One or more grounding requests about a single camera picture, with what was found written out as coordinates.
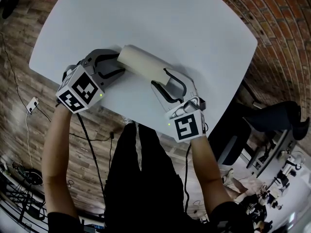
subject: chair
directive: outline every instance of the chair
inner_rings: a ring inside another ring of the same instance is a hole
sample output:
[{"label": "chair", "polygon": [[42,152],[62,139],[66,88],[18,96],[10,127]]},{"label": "chair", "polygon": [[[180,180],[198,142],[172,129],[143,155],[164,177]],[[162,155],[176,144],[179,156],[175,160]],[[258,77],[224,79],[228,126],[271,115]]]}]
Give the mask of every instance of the chair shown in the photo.
[{"label": "chair", "polygon": [[44,205],[45,205],[45,201],[38,202],[33,198],[33,195],[30,197],[30,195],[28,194],[28,199],[23,202],[23,209],[32,218],[39,220],[39,221],[44,221],[46,217],[44,213],[44,208],[43,208]]},{"label": "chair", "polygon": [[304,138],[308,132],[310,119],[300,122],[301,109],[296,102],[286,101],[261,110],[232,102],[208,137],[219,164],[232,165],[242,150],[252,157],[256,154],[248,145],[251,126],[259,132],[292,130],[296,140]]},{"label": "chair", "polygon": [[242,118],[245,113],[248,113],[247,107],[231,104],[210,133],[208,140],[219,164],[230,166],[241,154],[251,133]]}]

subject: person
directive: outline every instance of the person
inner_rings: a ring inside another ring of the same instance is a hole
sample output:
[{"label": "person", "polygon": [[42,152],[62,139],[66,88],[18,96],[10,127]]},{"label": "person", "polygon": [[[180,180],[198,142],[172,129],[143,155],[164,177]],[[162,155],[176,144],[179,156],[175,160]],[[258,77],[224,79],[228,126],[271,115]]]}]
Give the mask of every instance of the person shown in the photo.
[{"label": "person", "polygon": [[[83,232],[66,182],[70,119],[71,112],[62,104],[57,106],[43,149],[42,175],[51,233]],[[138,126],[138,131],[141,170],[133,121],[127,120],[118,140],[104,188],[105,230],[254,232],[245,211],[227,194],[206,137],[191,140],[193,166],[210,220],[202,224],[184,212],[183,183],[156,132],[143,125]]]},{"label": "person", "polygon": [[[255,225],[259,222],[263,222],[267,218],[266,203],[268,202],[270,191],[263,191],[261,195],[249,191],[241,182],[233,177],[234,170],[230,169],[228,174],[223,179],[225,189],[231,198],[239,203],[239,205],[245,210],[246,214],[250,217]],[[239,192],[228,187],[228,182],[234,184]]]},{"label": "person", "polygon": [[276,229],[275,231],[273,231],[272,233],[287,233],[288,227],[289,227],[289,225],[285,224],[285,225],[279,227],[278,229]]},{"label": "person", "polygon": [[257,228],[255,228],[255,232],[268,233],[272,229],[272,223],[273,223],[272,220],[270,222],[259,221],[257,224]]},{"label": "person", "polygon": [[278,201],[274,201],[274,202],[272,203],[271,207],[274,208],[274,209],[277,208],[278,210],[281,210],[282,207],[283,207],[283,205],[279,205],[279,204],[278,204]]}]

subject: black pants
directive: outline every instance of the black pants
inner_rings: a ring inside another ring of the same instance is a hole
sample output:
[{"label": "black pants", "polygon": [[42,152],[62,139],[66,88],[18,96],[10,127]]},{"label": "black pants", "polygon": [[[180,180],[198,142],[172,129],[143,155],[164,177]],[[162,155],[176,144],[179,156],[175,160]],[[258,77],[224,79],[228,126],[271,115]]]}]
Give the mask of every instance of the black pants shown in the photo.
[{"label": "black pants", "polygon": [[136,153],[136,126],[125,126],[104,188],[105,223],[109,229],[170,224],[184,214],[183,183],[156,132],[139,125],[142,163]]}]

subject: white table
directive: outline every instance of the white table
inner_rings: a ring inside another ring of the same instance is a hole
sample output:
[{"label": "white table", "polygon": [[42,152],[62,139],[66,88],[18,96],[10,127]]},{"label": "white table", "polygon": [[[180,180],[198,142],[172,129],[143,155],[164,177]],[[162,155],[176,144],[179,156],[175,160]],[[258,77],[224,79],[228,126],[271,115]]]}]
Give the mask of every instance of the white table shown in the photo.
[{"label": "white table", "polygon": [[[36,42],[30,68],[61,83],[63,71],[97,48],[132,44],[192,77],[215,127],[237,91],[257,41],[221,0],[59,0]],[[102,106],[171,135],[150,82],[126,72]]]}]

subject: black cable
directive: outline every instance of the black cable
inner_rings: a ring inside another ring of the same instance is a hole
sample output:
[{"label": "black cable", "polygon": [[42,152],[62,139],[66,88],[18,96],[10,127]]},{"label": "black cable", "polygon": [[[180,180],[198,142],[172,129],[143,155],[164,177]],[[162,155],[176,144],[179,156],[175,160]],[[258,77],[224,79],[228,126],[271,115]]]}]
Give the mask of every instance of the black cable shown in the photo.
[{"label": "black cable", "polygon": [[94,150],[93,150],[91,141],[89,140],[89,137],[88,137],[88,135],[87,135],[87,131],[86,131],[86,128],[85,128],[84,123],[83,123],[83,121],[82,121],[82,118],[81,118],[81,116],[79,115],[79,113],[77,113],[77,116],[78,116],[79,121],[80,121],[80,123],[81,123],[81,126],[82,126],[82,128],[83,128],[83,131],[84,131],[84,133],[86,134],[86,139],[87,139],[87,141],[88,141],[89,147],[90,147],[91,152],[92,152],[92,155],[93,155],[93,159],[94,159],[95,166],[96,166],[96,170],[97,170],[98,179],[99,179],[99,182],[100,182],[100,184],[101,184],[102,193],[103,193],[103,197],[104,197],[104,187],[103,187],[101,175],[99,174],[99,168],[98,168],[98,164],[97,164],[97,161],[96,161],[96,156],[95,156],[95,153],[94,153]]},{"label": "black cable", "polygon": [[193,205],[195,205],[195,203],[199,201],[199,204],[197,206],[200,206],[201,201],[200,200],[196,200],[195,202],[193,202]]},{"label": "black cable", "polygon": [[74,181],[68,180],[67,187],[71,188],[73,184],[74,184]]},{"label": "black cable", "polygon": [[[39,107],[38,106],[36,106],[36,108],[39,110],[39,112],[41,112],[50,122],[51,122],[51,120],[49,119],[49,117],[43,112],[43,111],[41,111],[40,109],[39,109]],[[71,134],[71,135],[73,135],[73,136],[75,136],[75,137],[78,137],[78,138],[81,138],[81,139],[84,139],[84,140],[87,140],[86,138],[84,138],[84,137],[82,137],[82,136],[78,136],[78,135],[76,135],[76,134],[73,134],[73,133],[69,133],[69,134]],[[105,140],[101,140],[101,139],[93,139],[93,140],[90,140],[91,142],[92,141],[100,141],[100,142],[105,142],[105,141],[108,141],[110,139],[110,137],[108,138],[108,139],[105,139]]]},{"label": "black cable", "polygon": [[12,70],[12,72],[13,72],[13,74],[14,74],[14,81],[15,81],[15,85],[16,85],[17,94],[18,94],[18,96],[19,96],[20,101],[22,102],[22,104],[25,106],[25,109],[27,110],[27,107],[26,107],[26,105],[24,104],[24,102],[23,102],[23,100],[21,99],[21,97],[20,97],[20,95],[19,95],[19,92],[18,92],[18,85],[17,85],[17,82],[16,82],[16,75],[15,75],[15,72],[14,72],[14,70],[13,70],[12,63],[11,63],[11,60],[10,60],[10,58],[9,58],[9,54],[8,54],[8,52],[6,51],[6,46],[5,46],[3,34],[2,34],[1,32],[0,32],[0,34],[2,35],[2,42],[3,42],[3,46],[4,46],[4,51],[5,51],[5,53],[6,53],[6,56],[7,56],[7,58],[8,58],[8,61],[9,61],[9,63],[10,63],[11,70]]},{"label": "black cable", "polygon": [[[82,137],[82,136],[78,136],[76,134],[73,134],[73,133],[69,133],[75,137],[78,137],[78,138],[81,138],[81,139],[84,139],[84,140],[87,140],[86,138]],[[93,139],[93,140],[90,140],[91,142],[95,142],[95,141],[98,141],[98,142],[106,142],[110,139],[110,137],[108,139],[105,139],[105,140],[101,140],[101,139]]]},{"label": "black cable", "polygon": [[223,184],[227,181],[227,175],[224,175],[223,177],[222,177],[222,180],[223,180]]},{"label": "black cable", "polygon": [[49,117],[43,111],[41,111],[38,106],[36,106],[36,108],[39,110],[39,112],[41,112],[43,115],[45,115],[45,117],[51,122]]},{"label": "black cable", "polygon": [[111,162],[111,149],[112,149],[112,139],[111,139],[111,144],[110,144],[110,151],[109,151],[109,171],[110,171],[110,162]]},{"label": "black cable", "polygon": [[188,203],[189,203],[189,193],[187,192],[187,176],[188,176],[188,155],[190,152],[190,148],[191,148],[191,144],[188,147],[187,153],[186,153],[186,175],[185,175],[185,193],[187,195],[187,201],[186,201],[186,205],[185,205],[185,213],[187,213],[187,209],[188,209]]}]

